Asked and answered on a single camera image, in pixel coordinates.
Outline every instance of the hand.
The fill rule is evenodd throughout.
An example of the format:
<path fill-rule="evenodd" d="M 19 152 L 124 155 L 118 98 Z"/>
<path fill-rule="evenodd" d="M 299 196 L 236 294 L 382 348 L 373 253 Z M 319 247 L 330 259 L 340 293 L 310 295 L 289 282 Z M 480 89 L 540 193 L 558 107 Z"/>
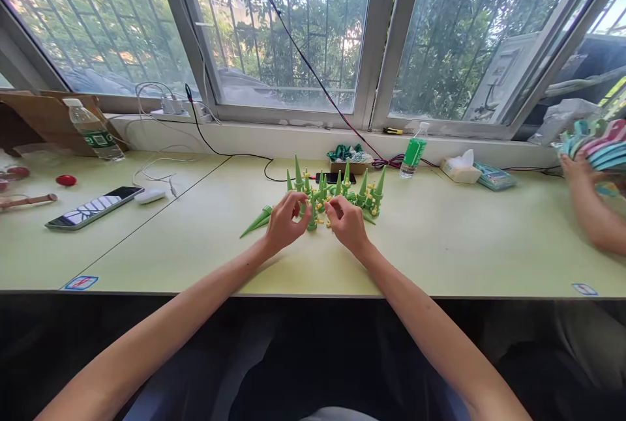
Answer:
<path fill-rule="evenodd" d="M 360 207 L 350 204 L 344 196 L 335 196 L 330 202 L 324 203 L 324 208 L 331 221 L 331 229 L 353 255 L 366 248 L 370 240 L 365 233 Z"/>
<path fill-rule="evenodd" d="M 305 215 L 300 222 L 294 222 L 293 218 L 300 215 L 300 204 L 304 203 L 307 198 L 308 196 L 304 193 L 290 191 L 272 210 L 265 241 L 274 254 L 295 242 L 306 231 L 306 226 L 313 215 L 311 205 L 306 207 Z"/>
<path fill-rule="evenodd" d="M 589 182 L 595 184 L 606 179 L 606 175 L 603 172 L 595 171 L 591 167 L 591 164 L 587 161 L 587 154 L 583 151 L 578 151 L 574 160 L 565 154 L 561 154 L 561 165 L 563 166 L 565 178 L 570 183 Z"/>

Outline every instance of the white wall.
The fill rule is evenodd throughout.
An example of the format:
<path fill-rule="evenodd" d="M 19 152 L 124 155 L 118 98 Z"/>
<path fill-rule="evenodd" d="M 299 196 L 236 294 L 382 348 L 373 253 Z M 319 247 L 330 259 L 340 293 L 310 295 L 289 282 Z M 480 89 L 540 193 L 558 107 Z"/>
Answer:
<path fill-rule="evenodd" d="M 112 123 L 122 137 L 129 140 L 133 149 L 157 151 L 168 145 L 183 144 L 192 148 L 194 152 L 210 153 L 209 148 L 200 139 L 195 124 L 159 123 L 149 119 L 140 121 L 136 115 L 114 118 Z M 326 158 L 326 153 L 334 151 L 338 144 L 358 143 L 361 143 L 364 150 L 370 151 L 352 131 L 344 129 L 326 130 L 243 123 L 224 123 L 222 126 L 215 123 L 202 124 L 200 129 L 213 148 L 224 154 L 251 153 L 272 158 L 290 158 L 297 154 L 302 159 L 319 160 Z M 410 139 L 410 136 L 367 132 L 361 134 L 386 159 L 404 154 Z M 466 149 L 474 150 L 476 160 L 494 167 L 558 165 L 556 152 L 550 147 L 512 141 L 430 136 L 423 158 L 438 164 L 444 157 L 460 155 Z M 176 147 L 168 151 L 188 152 L 189 149 Z"/>

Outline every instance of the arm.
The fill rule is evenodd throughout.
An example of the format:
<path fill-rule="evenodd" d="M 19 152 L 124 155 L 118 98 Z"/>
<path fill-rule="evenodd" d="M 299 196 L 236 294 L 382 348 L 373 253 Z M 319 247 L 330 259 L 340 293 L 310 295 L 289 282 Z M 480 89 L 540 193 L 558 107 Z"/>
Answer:
<path fill-rule="evenodd" d="M 368 240 L 362 210 L 343 196 L 325 206 L 336 237 L 367 269 L 422 353 L 463 398 L 472 419 L 530 421 L 513 391 L 470 339 Z"/>
<path fill-rule="evenodd" d="M 626 222 L 595 192 L 595 183 L 603 174 L 593 171 L 582 152 L 575 160 L 561 156 L 561 163 L 576 219 L 591 243 L 601 250 L 626 255 Z"/>
<path fill-rule="evenodd" d="M 290 192 L 272 211 L 265 236 L 235 259 L 208 274 L 139 322 L 101 352 L 39 414 L 37 421 L 111 420 L 165 361 L 178 351 L 220 305 L 258 268 L 300 237 L 310 220 L 300 222 L 304 193 Z"/>

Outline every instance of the light green table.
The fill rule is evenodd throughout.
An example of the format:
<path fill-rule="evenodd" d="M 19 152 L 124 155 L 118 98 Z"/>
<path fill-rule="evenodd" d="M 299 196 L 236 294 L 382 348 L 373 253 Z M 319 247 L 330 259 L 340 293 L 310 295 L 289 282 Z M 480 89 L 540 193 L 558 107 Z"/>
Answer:
<path fill-rule="evenodd" d="M 265 230 L 240 240 L 241 232 L 286 191 L 285 183 L 264 178 L 264 162 L 228 160 L 82 272 L 99 278 L 90 291 L 177 293 L 239 254 Z M 301 166 L 317 171 L 327 164 Z M 284 178 L 287 167 L 293 172 L 291 160 L 277 160 L 268 172 Z M 434 297 L 582 297 L 574 283 L 591 286 L 601 298 L 626 297 L 624 260 L 588 244 L 565 183 L 537 173 L 516 176 L 516 188 L 496 193 L 453 183 L 438 169 L 418 169 L 408 181 L 390 170 L 381 216 L 377 225 L 366 224 L 367 232 L 391 263 Z M 240 294 L 380 295 L 324 225 L 272 264 Z"/>
<path fill-rule="evenodd" d="M 49 291 L 64 286 L 98 258 L 127 238 L 170 205 L 172 196 L 148 205 L 131 201 L 87 227 L 74 232 L 50 231 L 44 224 L 72 208 L 87 203 L 119 186 L 131 185 L 131 176 L 152 152 L 128 152 L 122 162 L 105 163 L 94 158 L 70 157 L 59 167 L 32 169 L 32 176 L 6 194 L 41 196 L 55 193 L 55 203 L 16 207 L 0 212 L 0 291 Z M 188 154 L 167 157 L 189 158 Z M 173 183 L 178 194 L 217 168 L 225 158 L 196 156 L 195 162 L 157 162 L 149 174 L 176 172 Z M 2 165 L 8 157 L 2 157 Z M 54 178 L 69 174 L 78 179 L 70 188 L 59 186 Z M 168 189 L 166 183 L 138 182 L 146 187 Z"/>

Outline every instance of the smartphone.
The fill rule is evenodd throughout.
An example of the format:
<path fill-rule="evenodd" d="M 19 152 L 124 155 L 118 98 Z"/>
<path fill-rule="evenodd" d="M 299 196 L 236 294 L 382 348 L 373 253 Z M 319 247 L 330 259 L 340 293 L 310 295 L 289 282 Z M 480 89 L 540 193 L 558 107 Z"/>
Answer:
<path fill-rule="evenodd" d="M 128 203 L 133 197 L 143 191 L 138 186 L 120 186 L 118 189 L 108 192 L 92 201 L 66 212 L 64 215 L 51 220 L 46 224 L 48 229 L 78 230 L 87 224 L 94 222 L 113 209 Z"/>
<path fill-rule="evenodd" d="M 326 183 L 328 183 L 329 185 L 332 184 L 337 184 L 337 173 L 327 173 L 326 174 Z M 320 182 L 320 173 L 317 172 L 315 174 L 315 183 L 319 183 Z M 354 177 L 353 173 L 350 173 L 350 183 L 352 184 L 357 184 L 357 179 Z"/>

